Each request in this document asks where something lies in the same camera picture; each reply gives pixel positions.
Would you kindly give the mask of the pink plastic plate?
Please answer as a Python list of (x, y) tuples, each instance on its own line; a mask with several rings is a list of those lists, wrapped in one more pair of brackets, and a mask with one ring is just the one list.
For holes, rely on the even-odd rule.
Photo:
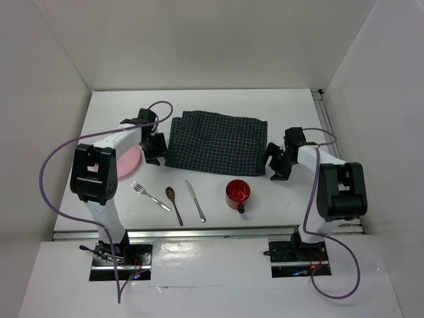
[(138, 166), (141, 158), (140, 146), (136, 145), (127, 150), (117, 160), (117, 177), (119, 179), (131, 174), (132, 171)]

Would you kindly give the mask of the silver metal fork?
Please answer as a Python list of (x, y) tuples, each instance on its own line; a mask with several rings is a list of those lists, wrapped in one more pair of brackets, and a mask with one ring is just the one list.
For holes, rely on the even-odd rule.
[(159, 205), (162, 209), (164, 209), (167, 212), (171, 212), (172, 209), (169, 208), (167, 205), (165, 205), (163, 202), (161, 202), (160, 200), (156, 199), (154, 196), (150, 195), (146, 189), (144, 187), (142, 187), (138, 182), (133, 181), (131, 183), (131, 187), (138, 193), (141, 195), (145, 195), (147, 196), (149, 199), (151, 199), (153, 202), (155, 202), (157, 205)]

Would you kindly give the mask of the brown wooden spoon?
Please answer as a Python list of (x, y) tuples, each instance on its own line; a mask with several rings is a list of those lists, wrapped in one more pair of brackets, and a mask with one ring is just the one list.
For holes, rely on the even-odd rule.
[(167, 187), (166, 188), (166, 196), (172, 202), (172, 204), (174, 206), (174, 209), (175, 209), (175, 212), (176, 212), (176, 216), (178, 218), (178, 223), (182, 227), (184, 225), (184, 222), (183, 222), (182, 217), (180, 215), (180, 212), (178, 211), (178, 208), (176, 206), (175, 191), (174, 191), (174, 189), (172, 187)]

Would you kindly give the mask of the red ceramic mug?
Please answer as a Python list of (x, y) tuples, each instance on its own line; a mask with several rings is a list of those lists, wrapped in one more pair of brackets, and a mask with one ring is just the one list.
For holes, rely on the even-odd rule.
[(250, 193), (250, 186), (244, 180), (231, 180), (225, 188), (226, 203), (231, 209), (244, 214)]

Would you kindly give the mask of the dark checkered cloth placemat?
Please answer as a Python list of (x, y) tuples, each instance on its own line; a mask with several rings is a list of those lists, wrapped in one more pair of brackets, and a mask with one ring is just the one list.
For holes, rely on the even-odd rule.
[(165, 166), (228, 176), (263, 176), (268, 123), (207, 111), (172, 119)]

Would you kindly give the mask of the silver metal knife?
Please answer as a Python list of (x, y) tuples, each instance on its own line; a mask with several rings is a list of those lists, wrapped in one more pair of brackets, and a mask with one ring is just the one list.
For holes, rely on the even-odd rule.
[(201, 209), (201, 207), (199, 205), (197, 196), (195, 194), (195, 191), (194, 191), (192, 185), (190, 184), (190, 182), (188, 180), (185, 181), (185, 184), (187, 186), (187, 189), (189, 191), (189, 194), (191, 195), (191, 197), (192, 197), (192, 199), (193, 199), (193, 201), (194, 201), (194, 203), (195, 203), (195, 205), (197, 207), (197, 211), (199, 213), (199, 218), (200, 218), (201, 222), (202, 223), (205, 223), (206, 222), (206, 217), (205, 217), (205, 215), (204, 215), (204, 213), (203, 213), (203, 211), (202, 211), (202, 209)]

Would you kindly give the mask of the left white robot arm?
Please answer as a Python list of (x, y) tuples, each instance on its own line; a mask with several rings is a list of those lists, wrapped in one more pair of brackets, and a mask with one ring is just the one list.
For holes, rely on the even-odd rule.
[(120, 222), (114, 196), (118, 188), (117, 161), (132, 147), (147, 164), (160, 165), (166, 155), (164, 134), (157, 131), (157, 114), (149, 107), (121, 121), (117, 132), (94, 144), (79, 144), (74, 152), (70, 189), (89, 209), (99, 233), (99, 250), (116, 264), (131, 256), (127, 230)]

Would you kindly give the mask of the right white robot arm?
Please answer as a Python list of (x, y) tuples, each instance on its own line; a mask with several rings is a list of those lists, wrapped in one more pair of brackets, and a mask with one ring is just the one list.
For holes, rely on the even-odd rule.
[(311, 260), (339, 225), (365, 215), (368, 209), (362, 165), (329, 154), (323, 149), (327, 142), (308, 141), (305, 131), (301, 127), (285, 130), (284, 144), (268, 143), (262, 159), (274, 172), (272, 181), (287, 181), (295, 165), (314, 173), (305, 216), (289, 244), (291, 256), (301, 261)]

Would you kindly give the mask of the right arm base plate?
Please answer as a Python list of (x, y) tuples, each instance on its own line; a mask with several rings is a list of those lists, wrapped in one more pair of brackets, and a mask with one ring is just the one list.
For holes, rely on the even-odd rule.
[(331, 266), (324, 242), (301, 248), (290, 241), (270, 241), (268, 250), (263, 252), (270, 259), (273, 278), (331, 276)]

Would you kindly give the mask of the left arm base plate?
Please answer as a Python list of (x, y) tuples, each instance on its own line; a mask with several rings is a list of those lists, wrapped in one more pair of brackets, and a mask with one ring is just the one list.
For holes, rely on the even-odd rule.
[[(101, 249), (99, 244), (96, 244), (95, 248), (80, 245), (79, 249), (90, 252), (93, 255), (89, 275), (90, 282), (115, 280), (113, 255), (111, 252)], [(117, 272), (120, 281), (151, 279), (151, 244), (132, 244), (129, 245), (126, 256), (118, 252), (116, 252), (116, 255)]]

